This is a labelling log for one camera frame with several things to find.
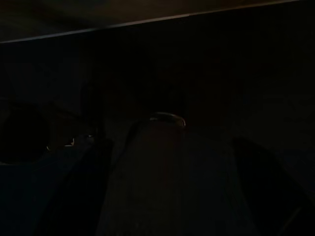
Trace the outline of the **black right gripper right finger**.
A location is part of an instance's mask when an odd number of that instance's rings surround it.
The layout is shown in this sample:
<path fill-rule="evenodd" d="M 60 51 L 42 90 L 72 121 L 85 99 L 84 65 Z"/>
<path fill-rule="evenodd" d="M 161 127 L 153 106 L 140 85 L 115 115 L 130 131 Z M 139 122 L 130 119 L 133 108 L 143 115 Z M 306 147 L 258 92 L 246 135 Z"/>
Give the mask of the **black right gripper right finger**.
<path fill-rule="evenodd" d="M 315 203 L 274 154 L 245 138 L 233 139 L 242 192 L 262 236 L 315 236 Z"/>

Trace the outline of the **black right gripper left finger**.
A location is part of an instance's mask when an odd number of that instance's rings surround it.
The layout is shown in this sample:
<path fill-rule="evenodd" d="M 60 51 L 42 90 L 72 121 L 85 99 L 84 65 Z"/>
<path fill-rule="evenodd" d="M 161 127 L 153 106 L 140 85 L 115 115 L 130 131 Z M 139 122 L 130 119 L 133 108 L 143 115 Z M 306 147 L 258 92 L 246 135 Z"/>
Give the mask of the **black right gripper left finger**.
<path fill-rule="evenodd" d="M 58 185 L 34 236 L 95 236 L 105 199 L 114 143 L 93 144 Z"/>

